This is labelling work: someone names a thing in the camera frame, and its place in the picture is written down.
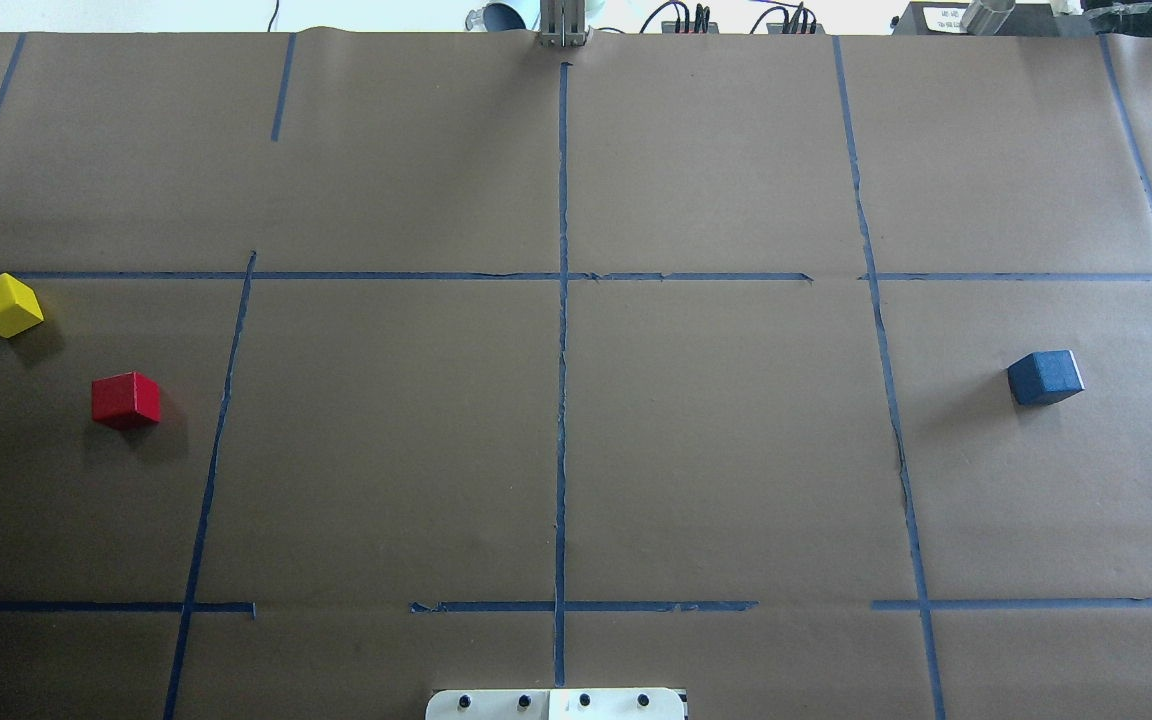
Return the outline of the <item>red wooden block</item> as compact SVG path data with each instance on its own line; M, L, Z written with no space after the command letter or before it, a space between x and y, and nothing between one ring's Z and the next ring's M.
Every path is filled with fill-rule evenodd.
M103 427L134 430L159 424L162 415L159 382L138 372L91 382L91 419Z

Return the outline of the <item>blue wooden block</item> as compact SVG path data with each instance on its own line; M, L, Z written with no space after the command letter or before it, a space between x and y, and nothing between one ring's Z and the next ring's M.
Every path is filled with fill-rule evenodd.
M1036 351L1006 367L1007 384L1016 406L1053 406L1079 395L1085 382L1070 348Z

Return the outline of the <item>yellow wooden block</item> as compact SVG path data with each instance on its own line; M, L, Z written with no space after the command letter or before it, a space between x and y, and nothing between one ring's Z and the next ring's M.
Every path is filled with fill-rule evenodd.
M18 336L45 323L36 291L12 274L0 274L0 338Z

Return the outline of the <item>left black power strip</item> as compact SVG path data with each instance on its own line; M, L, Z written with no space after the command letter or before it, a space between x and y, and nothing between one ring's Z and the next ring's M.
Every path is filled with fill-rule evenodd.
M713 18L713 8L707 3L687 5L684 1L666 1L645 20L641 33L646 33L650 22L659 20L664 35L718 35L721 31Z

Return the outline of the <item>black power strip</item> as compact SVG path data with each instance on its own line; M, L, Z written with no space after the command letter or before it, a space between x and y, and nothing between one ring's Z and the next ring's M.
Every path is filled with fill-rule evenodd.
M782 20L772 35L823 35L819 18L806 3L778 3Z
M707 3L687 5L684 1L666 1L645 20L641 33L646 33L650 22L659 20L664 35L718 35L721 31L713 18L713 8Z

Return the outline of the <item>light blue plastic cup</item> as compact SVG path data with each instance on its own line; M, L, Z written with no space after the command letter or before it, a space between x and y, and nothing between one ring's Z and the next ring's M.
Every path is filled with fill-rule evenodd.
M539 1L488 1L477 10L476 23L486 32L531 29L538 23Z

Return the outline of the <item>right black power strip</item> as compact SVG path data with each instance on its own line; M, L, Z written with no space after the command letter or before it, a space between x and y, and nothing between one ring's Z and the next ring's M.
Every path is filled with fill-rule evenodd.
M823 35L819 18L806 3L778 3L782 20L772 35Z

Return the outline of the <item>black box with label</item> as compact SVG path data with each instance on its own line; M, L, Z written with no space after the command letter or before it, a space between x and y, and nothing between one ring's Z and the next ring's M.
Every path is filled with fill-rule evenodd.
M1083 14L1061 14L1051 3L1014 3L1009 12L987 1L914 1L893 18L893 36L998 36L1079 38L1097 35Z

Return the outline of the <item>silver metal cylinder weight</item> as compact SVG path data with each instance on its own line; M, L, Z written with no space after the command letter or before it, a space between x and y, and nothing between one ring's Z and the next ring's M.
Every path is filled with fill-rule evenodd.
M973 0L958 18L957 26L965 35L995 36L1010 17L1015 0Z

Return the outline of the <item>aluminium frame post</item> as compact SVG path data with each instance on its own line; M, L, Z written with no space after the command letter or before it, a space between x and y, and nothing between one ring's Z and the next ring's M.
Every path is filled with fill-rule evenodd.
M538 45L541 47L582 47L590 29L585 0L541 0L538 13Z

